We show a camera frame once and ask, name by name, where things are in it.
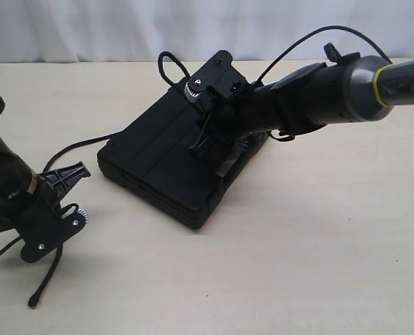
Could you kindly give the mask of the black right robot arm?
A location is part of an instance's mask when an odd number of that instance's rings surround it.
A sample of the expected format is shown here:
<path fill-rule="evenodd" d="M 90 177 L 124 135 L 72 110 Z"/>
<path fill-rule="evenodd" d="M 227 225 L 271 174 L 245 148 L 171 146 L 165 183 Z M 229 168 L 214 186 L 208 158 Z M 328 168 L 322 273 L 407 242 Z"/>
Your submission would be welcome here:
<path fill-rule="evenodd" d="M 330 124 L 384 119 L 396 106 L 414 105 L 414 60 L 330 51 L 328 62 L 263 84 L 247 82 L 221 50 L 190 76 L 184 93 L 202 112 L 191 146 L 201 156 L 254 133 L 278 131 L 289 141 Z"/>

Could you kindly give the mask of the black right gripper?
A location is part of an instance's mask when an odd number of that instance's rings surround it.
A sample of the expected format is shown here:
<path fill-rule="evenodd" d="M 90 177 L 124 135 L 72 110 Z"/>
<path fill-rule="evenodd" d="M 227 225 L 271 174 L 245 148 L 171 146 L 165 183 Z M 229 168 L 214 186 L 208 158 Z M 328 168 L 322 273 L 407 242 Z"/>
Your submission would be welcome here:
<path fill-rule="evenodd" d="M 234 118 L 238 108 L 263 84 L 260 80 L 248 82 L 232 62 L 229 51 L 219 50 L 184 86 L 186 99 L 200 114 L 200 134 L 188 148 L 196 158 L 229 159 L 236 150 L 238 159 L 249 159 L 258 151 L 260 140 L 250 134 L 236 135 L 228 128 L 237 124 Z"/>

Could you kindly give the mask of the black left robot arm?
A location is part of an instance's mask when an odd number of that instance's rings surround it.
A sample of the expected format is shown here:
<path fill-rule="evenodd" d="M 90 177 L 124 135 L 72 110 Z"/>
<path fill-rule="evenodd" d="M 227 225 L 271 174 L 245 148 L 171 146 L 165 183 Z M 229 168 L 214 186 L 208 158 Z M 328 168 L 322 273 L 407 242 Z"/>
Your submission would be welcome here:
<path fill-rule="evenodd" d="M 85 227 L 86 211 L 61 201 L 90 175 L 81 162 L 36 173 L 0 137 L 0 232 L 17 231 L 23 261 L 37 262 Z"/>

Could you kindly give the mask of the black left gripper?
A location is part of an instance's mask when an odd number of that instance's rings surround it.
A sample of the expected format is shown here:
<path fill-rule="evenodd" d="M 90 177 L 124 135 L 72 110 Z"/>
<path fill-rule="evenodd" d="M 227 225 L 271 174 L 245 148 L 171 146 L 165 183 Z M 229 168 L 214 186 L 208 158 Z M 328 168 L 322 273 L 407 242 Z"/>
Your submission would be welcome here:
<path fill-rule="evenodd" d="M 61 201 L 89 176 L 83 162 L 36 175 L 34 201 L 14 220 L 24 241 L 20 252 L 23 261 L 37 262 L 85 227 L 87 212 L 76 203 L 61 206 Z"/>

